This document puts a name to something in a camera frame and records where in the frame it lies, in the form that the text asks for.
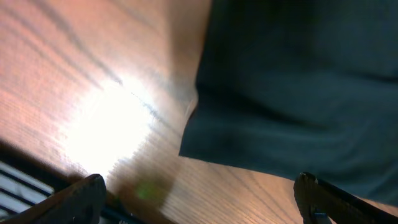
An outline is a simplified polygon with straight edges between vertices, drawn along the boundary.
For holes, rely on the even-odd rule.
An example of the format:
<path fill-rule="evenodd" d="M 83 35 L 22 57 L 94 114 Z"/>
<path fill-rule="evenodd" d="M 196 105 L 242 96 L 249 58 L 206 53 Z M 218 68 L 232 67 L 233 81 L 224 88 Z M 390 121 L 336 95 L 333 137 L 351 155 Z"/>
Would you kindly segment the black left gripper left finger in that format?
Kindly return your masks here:
<path fill-rule="evenodd" d="M 106 202 L 106 186 L 93 174 L 57 192 L 3 224 L 98 224 Z"/>

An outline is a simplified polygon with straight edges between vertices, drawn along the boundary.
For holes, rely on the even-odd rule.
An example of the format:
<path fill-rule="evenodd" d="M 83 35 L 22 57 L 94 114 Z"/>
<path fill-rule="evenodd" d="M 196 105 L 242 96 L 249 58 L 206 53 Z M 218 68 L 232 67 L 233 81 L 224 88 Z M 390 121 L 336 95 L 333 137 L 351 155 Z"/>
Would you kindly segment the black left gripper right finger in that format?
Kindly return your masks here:
<path fill-rule="evenodd" d="M 385 224 L 397 217 L 302 172 L 294 182 L 294 198 L 304 224 Z"/>

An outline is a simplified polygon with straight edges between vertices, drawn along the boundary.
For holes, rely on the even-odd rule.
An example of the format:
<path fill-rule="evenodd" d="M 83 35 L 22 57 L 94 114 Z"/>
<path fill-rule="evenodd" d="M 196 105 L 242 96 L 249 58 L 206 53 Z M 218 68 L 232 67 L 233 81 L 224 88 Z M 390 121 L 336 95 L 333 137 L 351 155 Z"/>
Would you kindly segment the black t-shirt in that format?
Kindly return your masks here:
<path fill-rule="evenodd" d="M 397 0 L 214 1 L 180 155 L 397 205 Z"/>

